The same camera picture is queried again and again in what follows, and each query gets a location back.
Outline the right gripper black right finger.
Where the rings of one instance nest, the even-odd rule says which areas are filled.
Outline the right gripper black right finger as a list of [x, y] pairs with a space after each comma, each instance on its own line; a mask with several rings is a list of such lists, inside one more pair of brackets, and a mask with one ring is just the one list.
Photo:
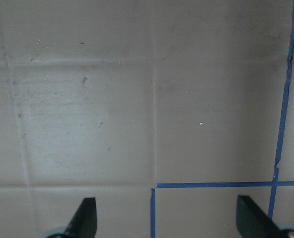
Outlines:
[[294, 238], [294, 229], [280, 229], [247, 195], [237, 197], [236, 228], [242, 238]]

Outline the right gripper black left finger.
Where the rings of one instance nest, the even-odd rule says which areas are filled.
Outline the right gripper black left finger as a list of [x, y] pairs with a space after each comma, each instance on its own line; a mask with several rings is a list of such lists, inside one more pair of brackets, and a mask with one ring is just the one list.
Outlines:
[[97, 232], [97, 208], [95, 197], [84, 198], [67, 227], [46, 238], [94, 238]]

